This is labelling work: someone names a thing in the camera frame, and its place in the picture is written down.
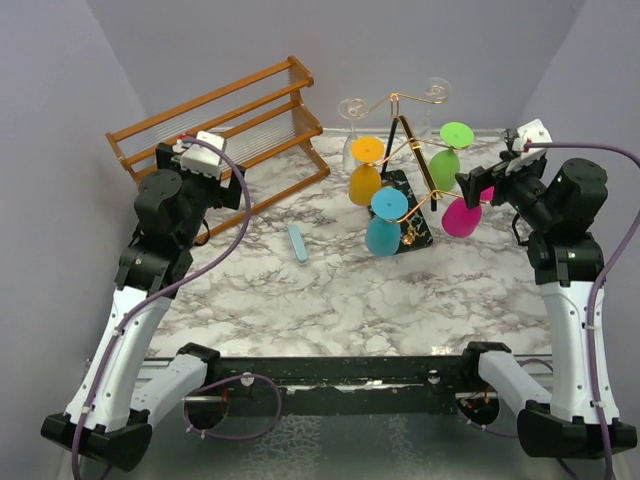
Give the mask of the pink plastic goblet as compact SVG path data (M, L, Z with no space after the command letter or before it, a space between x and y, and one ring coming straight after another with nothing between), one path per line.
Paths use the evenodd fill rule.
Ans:
M494 188L489 187L481 193L479 205L468 208L464 198L458 195L442 216L441 225L444 231L454 238L469 237L482 219L483 206L490 204L493 196Z

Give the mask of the green plastic goblet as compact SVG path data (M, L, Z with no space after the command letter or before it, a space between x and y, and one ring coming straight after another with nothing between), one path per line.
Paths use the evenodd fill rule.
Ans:
M474 141L474 132L461 122L448 122L439 131L445 144L428 164L434 185L442 191L450 191L456 184L455 175L460 172L458 150L468 148Z

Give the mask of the blue plastic goblet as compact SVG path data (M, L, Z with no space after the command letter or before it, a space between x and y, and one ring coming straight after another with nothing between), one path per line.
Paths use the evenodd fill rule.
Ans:
M365 244L375 256L393 256L400 245L398 222L408 211L408 200L397 189L386 187L376 192L370 205L374 216L367 227Z

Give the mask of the orange plastic goblet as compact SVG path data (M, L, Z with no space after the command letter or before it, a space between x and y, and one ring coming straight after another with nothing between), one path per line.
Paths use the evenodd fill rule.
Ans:
M362 207L371 204L373 195L381 188L380 172L375 165L383 158L385 146L375 137L361 137L351 146L351 154L357 167L351 174L349 199Z

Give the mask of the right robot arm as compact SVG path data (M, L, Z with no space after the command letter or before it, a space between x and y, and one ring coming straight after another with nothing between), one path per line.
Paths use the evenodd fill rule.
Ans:
M608 196L606 171L582 158L565 161L549 184L546 159L459 173L467 206L493 189L530 227L529 263L550 321L553 387L546 390L504 345L472 342L459 367L469 390L492 387L516 416L517 438L531 457L599 459L637 445L613 399L602 335L604 255L589 228Z

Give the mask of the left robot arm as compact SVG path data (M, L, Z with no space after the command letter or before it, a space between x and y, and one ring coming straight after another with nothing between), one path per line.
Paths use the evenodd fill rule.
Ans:
M219 265L189 270L199 230L211 208L251 208L245 170L221 136L200 132L156 147L156 169L138 186L137 225L119 258L110 315L81 385L61 413L46 417L44 438L71 453L81 478L90 458L108 469L133 470L158 423L188 393L220 385L219 353L189 344L142 388L139 372L160 321L178 290Z

